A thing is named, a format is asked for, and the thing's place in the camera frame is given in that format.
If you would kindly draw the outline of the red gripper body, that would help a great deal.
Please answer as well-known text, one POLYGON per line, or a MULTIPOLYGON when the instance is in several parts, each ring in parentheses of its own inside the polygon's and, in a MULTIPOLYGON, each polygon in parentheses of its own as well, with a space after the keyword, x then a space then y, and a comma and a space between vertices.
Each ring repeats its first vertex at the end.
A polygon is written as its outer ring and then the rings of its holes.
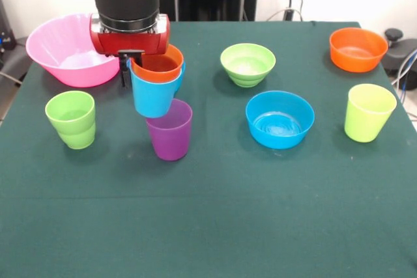
POLYGON ((167 14, 159 14, 156 23, 146 31, 120 33, 108 29, 98 14, 90 17, 90 36, 97 53, 118 56, 120 51, 141 50, 147 55, 164 54, 169 45, 170 20, 167 14))

